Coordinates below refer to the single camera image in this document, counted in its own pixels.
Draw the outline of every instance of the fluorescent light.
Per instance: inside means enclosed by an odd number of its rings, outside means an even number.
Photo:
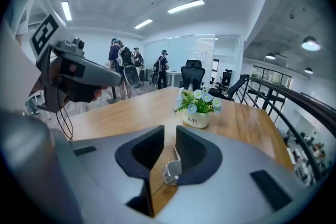
[[[71,14],[70,14],[70,8],[69,8],[69,2],[62,2],[62,8],[63,8],[63,12],[64,15],[66,17],[67,20],[72,20],[71,18]]]
[[[195,6],[200,6],[200,5],[203,5],[204,4],[204,1],[203,0],[197,0],[197,1],[194,1],[194,2],[190,2],[188,4],[184,4],[182,6],[179,6],[179,7],[176,7],[176,8],[172,8],[170,10],[168,10],[168,12],[170,14],[172,13],[175,13],[175,12],[179,12],[183,9],[186,9],[186,8],[191,8],[191,7],[195,7]]]
[[[313,70],[311,70],[310,67],[307,67],[304,71],[308,74],[314,74]]]
[[[142,22],[141,24],[135,26],[135,29],[139,29],[139,28],[141,28],[141,27],[143,27],[143,26],[145,26],[145,25],[147,25],[147,24],[149,24],[151,22],[152,22],[152,20],[148,19],[148,20]]]
[[[214,38],[211,37],[204,37],[204,38],[199,38],[199,40],[212,40]]]
[[[177,37],[169,37],[167,39],[173,39],[173,38],[179,38],[179,37],[182,37],[182,36],[177,36]]]
[[[304,42],[302,43],[301,46],[303,47],[303,49],[310,50],[310,51],[318,51],[321,49],[321,46],[314,41]]]

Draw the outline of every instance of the ceiling light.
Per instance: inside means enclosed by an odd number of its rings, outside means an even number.
[[[266,58],[270,60],[275,60],[275,55],[272,52],[270,52],[266,55]]]
[[[179,38],[179,37],[182,37],[182,36],[177,36],[177,37],[169,37],[167,39],[174,39],[174,38]]]
[[[70,9],[69,9],[69,2],[62,2],[62,8],[63,8],[63,12],[64,15],[66,17],[67,20],[72,20],[71,18],[71,14],[70,14]]]
[[[318,51],[321,49],[321,46],[318,44],[317,40],[314,37],[306,37],[302,42],[302,48],[310,51]]]
[[[195,6],[200,6],[200,5],[203,5],[204,4],[204,1],[203,0],[197,0],[197,1],[194,1],[194,2],[190,2],[188,4],[184,4],[182,6],[179,6],[179,7],[176,7],[176,8],[172,8],[170,10],[168,10],[168,12],[170,14],[172,13],[175,13],[175,12],[179,12],[180,10],[183,10],[183,9],[186,9],[186,8],[191,8],[191,7],[195,7]]]
[[[313,70],[311,70],[310,67],[307,67],[304,71],[308,74],[314,74]]]
[[[135,26],[135,29],[139,29],[139,28],[141,28],[141,27],[143,27],[143,26],[145,26],[145,25],[147,25],[147,24],[149,24],[151,22],[152,22],[152,20],[148,19],[148,20],[142,22],[141,24]]]

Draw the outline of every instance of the black pants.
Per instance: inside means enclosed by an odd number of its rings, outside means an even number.
[[[162,87],[161,87],[161,80],[163,80],[163,87],[166,88],[167,87],[166,71],[159,72],[158,85],[157,85],[158,89],[162,89]]]

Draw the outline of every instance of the white flower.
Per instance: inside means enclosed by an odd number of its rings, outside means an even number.
[[[218,98],[215,98],[213,101],[212,101],[212,104],[215,108],[219,108],[221,106],[221,102]]]
[[[195,99],[201,99],[202,98],[202,91],[201,90],[194,91],[194,97],[195,97]]]
[[[209,88],[205,85],[201,86],[201,89],[202,89],[202,92],[208,92],[209,91]]]

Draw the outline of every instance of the white flower pot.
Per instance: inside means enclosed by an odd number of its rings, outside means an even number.
[[[209,113],[190,114],[188,110],[185,110],[183,112],[183,122],[195,128],[206,128],[209,123]]]

